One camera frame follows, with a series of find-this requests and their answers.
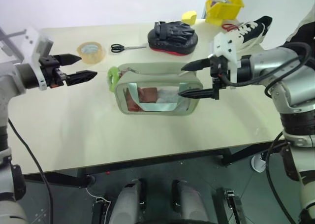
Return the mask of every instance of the robotic arm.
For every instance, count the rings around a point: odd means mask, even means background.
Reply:
[[[34,29],[28,29],[22,46],[24,61],[14,65],[0,64],[0,223],[26,224],[26,215],[16,203],[26,192],[19,165],[12,165],[11,149],[7,144],[8,103],[24,94],[26,89],[55,88],[83,83],[93,79],[97,72],[84,70],[66,75],[60,66],[70,65],[81,58],[72,54],[49,55],[52,41]]]
[[[214,54],[182,68],[196,71],[210,67],[213,88],[186,90],[179,95],[218,100],[219,90],[227,86],[255,84],[269,89],[288,143],[283,150],[286,173],[301,182],[300,218],[304,224],[315,220],[315,67],[304,65],[307,57],[300,61],[301,57],[291,49],[293,45],[289,43],[237,61],[232,41],[219,33],[214,39]]]

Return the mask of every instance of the yellow container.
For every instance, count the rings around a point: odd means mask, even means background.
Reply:
[[[217,2],[213,6],[212,0],[206,1],[206,22],[214,24],[216,26],[222,25],[223,20],[234,20],[241,10],[244,7],[242,0],[229,0],[231,3],[222,3]]]

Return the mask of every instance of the black scissors handle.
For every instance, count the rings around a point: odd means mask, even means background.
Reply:
[[[123,50],[125,50],[125,47],[118,43],[112,44],[110,47],[111,47],[112,53],[120,53]]]

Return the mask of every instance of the packing tape roll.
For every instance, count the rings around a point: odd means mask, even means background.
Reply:
[[[102,46],[97,42],[83,43],[77,48],[77,51],[86,64],[96,64],[104,58]]]

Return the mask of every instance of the table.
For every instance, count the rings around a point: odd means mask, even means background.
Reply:
[[[90,82],[44,92],[33,89],[10,102],[9,116],[45,172],[263,143],[281,131],[279,115],[262,86],[221,90],[220,100],[202,99],[188,116],[132,116],[120,112],[106,81],[110,67],[202,59],[210,54],[213,37],[222,31],[198,20],[193,26],[198,45],[192,54],[182,57],[149,47],[110,52],[113,43],[148,45],[147,33],[153,27],[149,23],[43,30],[54,41],[52,55],[77,55],[77,47],[87,41],[100,43],[106,51],[98,64],[77,62],[62,67],[65,73],[97,71]],[[256,46],[247,54],[259,51],[262,48]],[[204,88],[211,87],[208,68],[199,71],[197,77]],[[8,134],[13,162],[24,174],[37,173],[26,149],[11,130]]]

